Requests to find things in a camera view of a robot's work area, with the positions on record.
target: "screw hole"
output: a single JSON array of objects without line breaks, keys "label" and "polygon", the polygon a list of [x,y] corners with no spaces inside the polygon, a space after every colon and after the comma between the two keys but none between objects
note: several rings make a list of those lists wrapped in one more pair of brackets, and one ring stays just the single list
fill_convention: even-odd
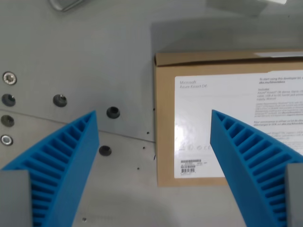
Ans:
[{"label": "screw hole", "polygon": [[6,106],[14,106],[16,104],[16,99],[11,94],[4,94],[2,96],[2,103]]},{"label": "screw hole", "polygon": [[14,73],[12,72],[5,72],[3,74],[3,80],[6,84],[8,85],[14,85],[17,83],[17,77]]},{"label": "screw hole", "polygon": [[12,127],[15,124],[14,118],[9,115],[3,115],[1,117],[1,123],[6,127]]},{"label": "screw hole", "polygon": [[64,95],[55,95],[53,97],[53,103],[58,107],[65,107],[67,105],[67,98]]},{"label": "screw hole", "polygon": [[110,107],[106,111],[106,115],[111,119],[116,119],[120,116],[120,111],[117,107]]},{"label": "screw hole", "polygon": [[112,149],[109,146],[101,146],[99,148],[99,153],[102,156],[110,156],[112,154]]},{"label": "screw hole", "polygon": [[5,146],[10,146],[13,144],[13,138],[9,135],[3,135],[1,136],[1,143]]}]

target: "metal table surface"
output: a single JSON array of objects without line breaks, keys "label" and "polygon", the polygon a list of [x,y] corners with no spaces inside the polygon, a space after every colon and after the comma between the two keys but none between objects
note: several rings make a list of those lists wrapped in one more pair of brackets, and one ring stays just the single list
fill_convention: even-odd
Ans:
[{"label": "metal table surface", "polygon": [[[245,226],[229,187],[158,188],[154,157],[156,52],[302,48],[303,2],[90,0],[67,12],[46,0],[0,2],[0,69],[12,71],[15,125],[0,125],[0,167],[64,123],[96,109],[102,145],[74,226]],[[64,108],[53,96],[64,94]],[[116,106],[121,116],[106,116]]]},{"label": "metal table surface", "polygon": [[3,0],[0,69],[18,81],[0,83],[16,99],[0,109],[65,123],[96,109],[101,131],[154,141],[156,52],[302,47],[302,12],[300,0],[90,0],[67,12]]}]

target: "cardboard box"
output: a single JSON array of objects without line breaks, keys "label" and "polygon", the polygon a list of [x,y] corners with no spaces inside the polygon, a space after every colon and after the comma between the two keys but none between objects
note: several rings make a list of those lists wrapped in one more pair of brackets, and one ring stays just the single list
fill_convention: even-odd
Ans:
[{"label": "cardboard box", "polygon": [[158,53],[155,56],[158,186],[226,185],[223,177],[174,178],[175,77],[303,70],[302,50]]}]

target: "barcode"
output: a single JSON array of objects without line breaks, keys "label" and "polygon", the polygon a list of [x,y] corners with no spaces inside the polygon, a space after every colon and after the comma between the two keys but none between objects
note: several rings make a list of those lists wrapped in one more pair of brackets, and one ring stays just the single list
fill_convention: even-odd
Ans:
[{"label": "barcode", "polygon": [[181,163],[191,163],[191,162],[201,162],[200,159],[193,159],[193,160],[182,160]]},{"label": "barcode", "polygon": [[181,169],[190,169],[190,168],[195,168],[196,165],[181,165]]},{"label": "barcode", "polygon": [[186,173],[194,173],[195,169],[194,168],[190,168],[190,169],[181,169],[181,173],[182,174],[186,174]]}]

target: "white label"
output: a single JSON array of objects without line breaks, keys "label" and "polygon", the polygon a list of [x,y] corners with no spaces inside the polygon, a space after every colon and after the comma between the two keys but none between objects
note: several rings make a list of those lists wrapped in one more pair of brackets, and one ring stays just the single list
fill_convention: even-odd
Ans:
[{"label": "white label", "polygon": [[303,154],[303,70],[175,78],[175,178],[224,177],[210,141],[211,110]]},{"label": "white label", "polygon": [[303,51],[296,52],[265,52],[255,53],[257,56],[264,58],[288,58],[288,57],[303,57]]}]

